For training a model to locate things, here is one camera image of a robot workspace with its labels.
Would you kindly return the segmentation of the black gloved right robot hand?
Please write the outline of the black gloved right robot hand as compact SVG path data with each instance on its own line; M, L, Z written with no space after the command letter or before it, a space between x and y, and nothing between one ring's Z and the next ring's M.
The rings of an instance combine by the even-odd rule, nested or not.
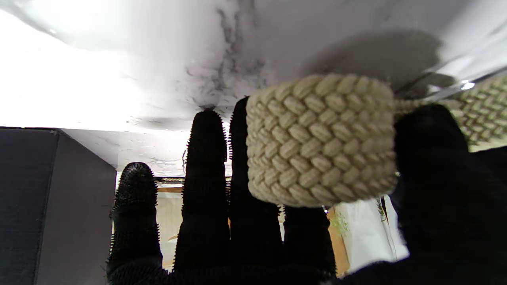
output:
M336 276L324 210L279 208L248 189L246 104L226 138L213 110L193 121L183 184L183 221L173 269L162 267L157 188L141 162L122 172L110 217L109 285L505 285L506 148L471 153L449 110L430 104L395 124L400 182L393 193L409 256Z

